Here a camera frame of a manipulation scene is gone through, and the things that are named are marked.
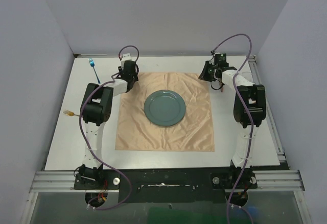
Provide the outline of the blue fork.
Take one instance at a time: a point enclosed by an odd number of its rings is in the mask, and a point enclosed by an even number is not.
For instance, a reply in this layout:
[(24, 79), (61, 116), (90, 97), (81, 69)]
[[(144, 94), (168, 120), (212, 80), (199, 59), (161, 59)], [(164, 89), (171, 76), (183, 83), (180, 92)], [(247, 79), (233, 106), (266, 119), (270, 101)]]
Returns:
[(99, 78), (99, 76), (98, 76), (98, 74), (97, 74), (97, 71), (96, 71), (96, 69), (95, 69), (95, 62), (94, 62), (94, 60), (93, 60), (92, 58), (89, 58), (88, 61), (89, 61), (89, 64), (90, 64), (91, 68), (92, 68), (93, 71), (94, 71), (94, 74), (95, 74), (95, 76), (96, 76), (96, 79), (97, 79), (98, 84), (100, 84), (101, 81), (100, 81), (100, 78)]

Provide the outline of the teal round plate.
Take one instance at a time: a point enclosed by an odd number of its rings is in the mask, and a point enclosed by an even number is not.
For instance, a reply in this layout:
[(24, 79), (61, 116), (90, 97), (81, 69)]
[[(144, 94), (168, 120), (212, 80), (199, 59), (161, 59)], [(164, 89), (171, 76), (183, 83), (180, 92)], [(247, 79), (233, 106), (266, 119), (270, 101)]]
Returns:
[(184, 118), (186, 105), (178, 93), (170, 90), (159, 90), (150, 94), (145, 100), (144, 113), (153, 124), (170, 127)]

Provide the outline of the peach satin cloth napkin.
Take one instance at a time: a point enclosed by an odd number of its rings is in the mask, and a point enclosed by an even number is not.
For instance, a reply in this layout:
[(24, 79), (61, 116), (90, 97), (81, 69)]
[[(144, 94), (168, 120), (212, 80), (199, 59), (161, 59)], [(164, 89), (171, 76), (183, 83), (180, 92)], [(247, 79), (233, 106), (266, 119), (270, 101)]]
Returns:
[[(196, 73), (140, 73), (139, 81), (120, 98), (116, 150), (215, 150), (212, 106), (207, 82)], [(157, 126), (144, 113), (145, 100), (155, 91), (171, 90), (185, 101), (183, 119), (170, 127)]]

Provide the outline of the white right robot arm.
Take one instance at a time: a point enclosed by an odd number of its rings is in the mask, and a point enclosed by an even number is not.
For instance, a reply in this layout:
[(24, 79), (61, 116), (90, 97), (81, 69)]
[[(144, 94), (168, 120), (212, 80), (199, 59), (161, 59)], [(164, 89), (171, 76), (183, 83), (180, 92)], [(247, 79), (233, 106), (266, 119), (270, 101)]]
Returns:
[(219, 82), (216, 91), (228, 86), (235, 94), (233, 117), (239, 126), (236, 151), (232, 164), (238, 168), (252, 167), (252, 145), (262, 121), (266, 119), (266, 90), (243, 77), (237, 68), (230, 66), (227, 55), (213, 53), (212, 59), (205, 62), (198, 79), (213, 83)]

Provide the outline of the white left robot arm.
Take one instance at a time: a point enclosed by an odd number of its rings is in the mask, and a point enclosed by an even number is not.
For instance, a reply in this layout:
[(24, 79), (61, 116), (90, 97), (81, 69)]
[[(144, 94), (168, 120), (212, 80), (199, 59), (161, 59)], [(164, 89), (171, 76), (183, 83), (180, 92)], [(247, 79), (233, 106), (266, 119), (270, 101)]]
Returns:
[(86, 146), (79, 175), (94, 189), (104, 183), (102, 140), (104, 126), (111, 115), (113, 98), (129, 92), (138, 81), (138, 73), (137, 62), (125, 60), (111, 81), (103, 84), (89, 83), (86, 87), (79, 118)]

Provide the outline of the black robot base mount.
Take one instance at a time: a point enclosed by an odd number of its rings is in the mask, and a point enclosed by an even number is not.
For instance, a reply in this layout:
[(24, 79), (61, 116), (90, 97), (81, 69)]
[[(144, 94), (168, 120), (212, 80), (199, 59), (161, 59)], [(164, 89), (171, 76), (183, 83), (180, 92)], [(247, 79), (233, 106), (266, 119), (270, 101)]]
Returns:
[(246, 198), (247, 191), (257, 189), (252, 169), (234, 167), (132, 169), (121, 174), (100, 170), (99, 176), (87, 179), (75, 173), (75, 190), (85, 190), (85, 200), (100, 206), (109, 192), (118, 192), (123, 203), (225, 203), (234, 189), (232, 200)]

